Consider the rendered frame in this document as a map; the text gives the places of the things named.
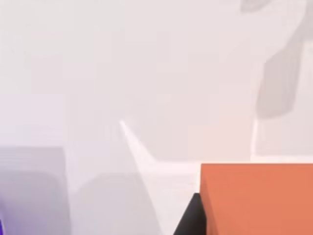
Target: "black object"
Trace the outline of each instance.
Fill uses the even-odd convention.
[[[206,215],[199,193],[195,193],[174,235],[206,235]]]

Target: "orange box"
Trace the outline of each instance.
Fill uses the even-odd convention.
[[[313,164],[203,164],[207,235],[313,235]]]

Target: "orange surface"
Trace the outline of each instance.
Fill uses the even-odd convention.
[[[208,235],[313,235],[313,164],[203,164]]]

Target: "orange block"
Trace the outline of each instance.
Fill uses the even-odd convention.
[[[313,164],[203,164],[207,235],[313,235]]]

